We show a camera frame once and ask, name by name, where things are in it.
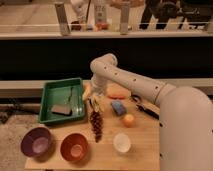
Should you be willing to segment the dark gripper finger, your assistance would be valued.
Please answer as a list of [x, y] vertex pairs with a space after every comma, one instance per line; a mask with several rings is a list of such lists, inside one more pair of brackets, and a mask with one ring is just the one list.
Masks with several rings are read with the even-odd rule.
[[93, 101], [91, 98], [89, 98], [89, 104], [92, 110], [94, 110]]
[[94, 104], [95, 104], [95, 111], [100, 112], [100, 104], [99, 104], [99, 100], [95, 97], [94, 98]]

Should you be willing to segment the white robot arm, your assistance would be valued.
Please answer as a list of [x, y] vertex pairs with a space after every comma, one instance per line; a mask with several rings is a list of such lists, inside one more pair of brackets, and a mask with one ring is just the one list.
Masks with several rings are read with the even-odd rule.
[[113, 81], [160, 109], [160, 171], [213, 171], [213, 102], [201, 90], [175, 86], [117, 67], [108, 53], [90, 63], [93, 90]]

